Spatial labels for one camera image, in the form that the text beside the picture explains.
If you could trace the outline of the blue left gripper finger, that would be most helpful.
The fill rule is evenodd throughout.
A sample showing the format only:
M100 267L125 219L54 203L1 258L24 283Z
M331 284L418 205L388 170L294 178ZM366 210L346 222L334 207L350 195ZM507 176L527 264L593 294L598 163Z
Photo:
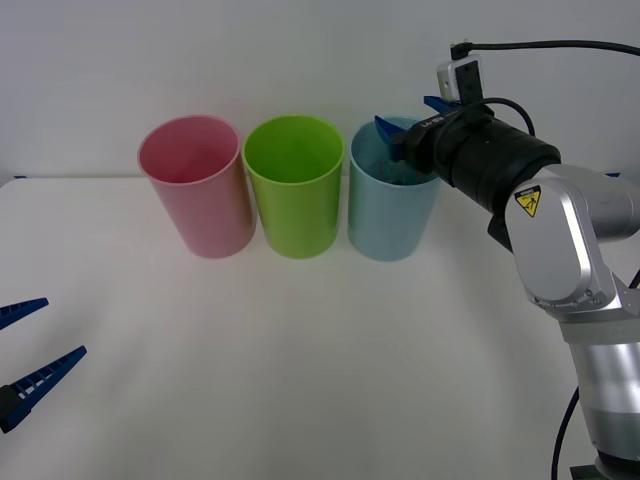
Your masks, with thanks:
M7 328L24 317L45 308L48 305L48 299L46 297L42 297L2 306L0 308L0 329Z
M1 431L9 433L86 355L80 346L52 363L1 387Z

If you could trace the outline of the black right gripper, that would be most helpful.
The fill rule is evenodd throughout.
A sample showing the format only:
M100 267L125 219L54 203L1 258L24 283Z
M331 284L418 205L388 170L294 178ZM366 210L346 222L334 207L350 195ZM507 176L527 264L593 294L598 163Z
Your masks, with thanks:
M414 170L429 175L433 172L436 134L453 115L451 111L459 107L459 103L438 96L424 96L423 103L439 114L420 120L407 130L380 116L374 117L374 124L388 147L392 161L403 160Z

